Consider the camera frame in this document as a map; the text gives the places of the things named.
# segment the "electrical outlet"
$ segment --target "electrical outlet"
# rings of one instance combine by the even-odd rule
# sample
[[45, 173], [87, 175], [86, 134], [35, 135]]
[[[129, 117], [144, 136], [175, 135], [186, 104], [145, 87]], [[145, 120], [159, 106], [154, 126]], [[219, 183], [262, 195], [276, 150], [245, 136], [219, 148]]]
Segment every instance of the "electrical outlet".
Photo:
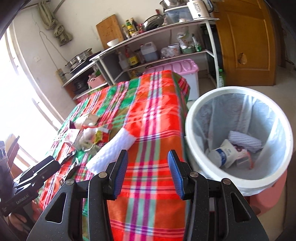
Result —
[[57, 78], [62, 82], [62, 84], [65, 84], [67, 82], [67, 79], [62, 69], [57, 69], [55, 73]]

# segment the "electric kettle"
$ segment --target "electric kettle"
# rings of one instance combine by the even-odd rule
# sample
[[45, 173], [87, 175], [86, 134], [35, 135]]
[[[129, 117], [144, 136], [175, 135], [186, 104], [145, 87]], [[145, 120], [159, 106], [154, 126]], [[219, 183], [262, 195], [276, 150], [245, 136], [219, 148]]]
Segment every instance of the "electric kettle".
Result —
[[207, 0], [211, 9], [208, 11], [203, 0], [189, 0], [187, 6], [190, 10], [193, 20], [209, 19], [210, 13], [214, 11], [214, 7], [210, 0]]

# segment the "cutting board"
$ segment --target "cutting board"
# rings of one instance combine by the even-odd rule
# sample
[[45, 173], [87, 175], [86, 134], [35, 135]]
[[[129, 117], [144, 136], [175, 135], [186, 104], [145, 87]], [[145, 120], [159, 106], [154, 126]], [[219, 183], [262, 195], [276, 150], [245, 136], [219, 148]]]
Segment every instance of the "cutting board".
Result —
[[107, 43], [111, 40], [119, 39], [119, 42], [124, 40], [115, 14], [98, 23], [96, 29], [98, 30], [104, 49], [109, 48]]

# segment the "snack package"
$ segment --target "snack package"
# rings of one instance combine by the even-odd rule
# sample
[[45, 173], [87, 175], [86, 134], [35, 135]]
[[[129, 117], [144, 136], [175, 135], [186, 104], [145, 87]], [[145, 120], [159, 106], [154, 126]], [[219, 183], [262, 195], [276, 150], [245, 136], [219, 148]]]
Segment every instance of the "snack package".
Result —
[[98, 122], [99, 117], [93, 114], [85, 114], [77, 118], [74, 122], [76, 129], [85, 129], [89, 126], [95, 126]]
[[69, 129], [64, 142], [75, 150], [81, 150], [80, 139], [82, 135], [83, 131], [81, 130]]
[[94, 156], [101, 149], [101, 147], [97, 145], [100, 141], [109, 142], [111, 129], [112, 125], [84, 129], [79, 140], [81, 149]]

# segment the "green bottle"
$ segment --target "green bottle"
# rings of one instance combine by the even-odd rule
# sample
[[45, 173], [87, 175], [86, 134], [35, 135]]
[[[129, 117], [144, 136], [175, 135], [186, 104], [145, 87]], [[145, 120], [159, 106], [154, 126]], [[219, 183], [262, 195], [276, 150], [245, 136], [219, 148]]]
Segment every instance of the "green bottle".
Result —
[[224, 87], [226, 83], [226, 76], [222, 69], [219, 69], [219, 86]]
[[135, 28], [133, 27], [133, 25], [131, 25], [129, 20], [126, 20], [126, 26], [130, 35], [136, 32]]
[[196, 39], [196, 37], [194, 36], [194, 34], [192, 34], [192, 40], [193, 40], [193, 43], [194, 43], [195, 51], [196, 51], [196, 52], [200, 52], [200, 51], [202, 51], [202, 47], [201, 47], [200, 43], [197, 41], [197, 39]]

